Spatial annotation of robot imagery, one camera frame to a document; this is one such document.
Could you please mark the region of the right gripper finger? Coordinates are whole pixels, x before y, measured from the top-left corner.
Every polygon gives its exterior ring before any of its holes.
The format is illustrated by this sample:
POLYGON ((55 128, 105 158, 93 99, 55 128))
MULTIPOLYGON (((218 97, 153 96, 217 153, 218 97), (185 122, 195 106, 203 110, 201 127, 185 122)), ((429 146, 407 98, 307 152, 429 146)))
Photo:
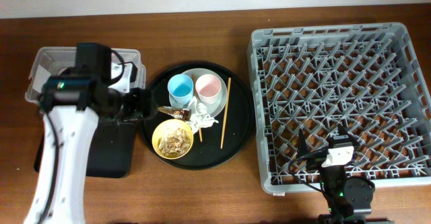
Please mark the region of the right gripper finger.
POLYGON ((308 146, 306 144, 306 137, 304 136, 303 130, 298 131, 298 157, 308 155, 308 146))
POLYGON ((350 143, 353 147, 358 147, 359 142, 347 132, 342 124, 337 125, 338 135, 336 136, 337 144, 347 144, 350 143))

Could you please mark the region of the yellow bowl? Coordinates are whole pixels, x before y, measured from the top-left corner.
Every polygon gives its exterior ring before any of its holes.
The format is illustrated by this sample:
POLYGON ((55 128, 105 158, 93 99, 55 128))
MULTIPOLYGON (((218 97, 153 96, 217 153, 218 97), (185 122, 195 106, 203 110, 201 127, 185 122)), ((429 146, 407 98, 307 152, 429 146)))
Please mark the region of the yellow bowl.
POLYGON ((184 157, 193 146, 191 127, 182 120, 170 119, 160 123, 152 133, 152 147, 163 159, 184 157))

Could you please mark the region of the gold brown snack wrapper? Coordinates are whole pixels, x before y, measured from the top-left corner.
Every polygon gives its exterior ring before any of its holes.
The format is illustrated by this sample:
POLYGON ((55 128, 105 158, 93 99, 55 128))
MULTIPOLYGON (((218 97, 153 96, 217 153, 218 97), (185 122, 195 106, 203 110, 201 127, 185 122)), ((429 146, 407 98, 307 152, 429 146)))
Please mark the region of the gold brown snack wrapper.
POLYGON ((158 111, 179 120, 190 120, 191 111, 184 108, 174 108, 170 106, 159 106, 158 111))

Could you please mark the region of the food scraps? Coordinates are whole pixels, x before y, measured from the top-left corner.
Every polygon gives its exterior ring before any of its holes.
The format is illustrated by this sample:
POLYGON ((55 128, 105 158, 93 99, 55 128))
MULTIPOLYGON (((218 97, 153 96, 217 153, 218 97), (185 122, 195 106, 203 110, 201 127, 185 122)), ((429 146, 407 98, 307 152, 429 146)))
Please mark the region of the food scraps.
POLYGON ((165 157, 180 157, 191 146, 191 139, 185 129, 170 129, 164 133, 158 142, 158 149, 165 157))

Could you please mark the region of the white tissue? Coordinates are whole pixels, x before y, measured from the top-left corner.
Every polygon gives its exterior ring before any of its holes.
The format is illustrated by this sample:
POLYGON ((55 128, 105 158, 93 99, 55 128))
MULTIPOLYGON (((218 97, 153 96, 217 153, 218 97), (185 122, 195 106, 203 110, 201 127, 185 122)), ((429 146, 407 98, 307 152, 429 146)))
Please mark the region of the white tissue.
POLYGON ((214 123, 218 123, 218 120, 207 112, 207 106, 199 103, 196 97, 191 99, 187 110, 191 111, 191 116, 186 123, 191 127, 193 133, 198 132, 200 128, 209 128, 214 123))

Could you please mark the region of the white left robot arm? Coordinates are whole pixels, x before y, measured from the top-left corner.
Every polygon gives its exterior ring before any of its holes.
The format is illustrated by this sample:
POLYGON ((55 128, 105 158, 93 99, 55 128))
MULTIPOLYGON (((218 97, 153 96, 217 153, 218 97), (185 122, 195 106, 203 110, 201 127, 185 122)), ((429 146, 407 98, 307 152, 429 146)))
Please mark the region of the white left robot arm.
POLYGON ((150 89, 127 94, 95 76, 50 77, 42 88, 44 146, 34 200, 25 223, 85 223, 84 185, 90 145, 99 124, 143 120, 156 103, 150 89))

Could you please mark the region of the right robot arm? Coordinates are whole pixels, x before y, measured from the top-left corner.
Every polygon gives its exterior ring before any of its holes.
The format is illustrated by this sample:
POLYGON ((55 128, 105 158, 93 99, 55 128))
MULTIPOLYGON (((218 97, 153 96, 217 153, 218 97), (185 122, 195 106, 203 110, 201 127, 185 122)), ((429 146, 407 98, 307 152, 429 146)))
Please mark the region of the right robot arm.
POLYGON ((367 223, 375 185, 360 176, 348 176, 345 167, 354 161, 360 144, 342 125, 338 134, 328 138, 328 145, 310 152, 303 131, 298 132, 297 161, 306 162, 306 170, 318 171, 321 180, 318 189, 327 201, 329 212, 319 215, 318 223, 367 223))

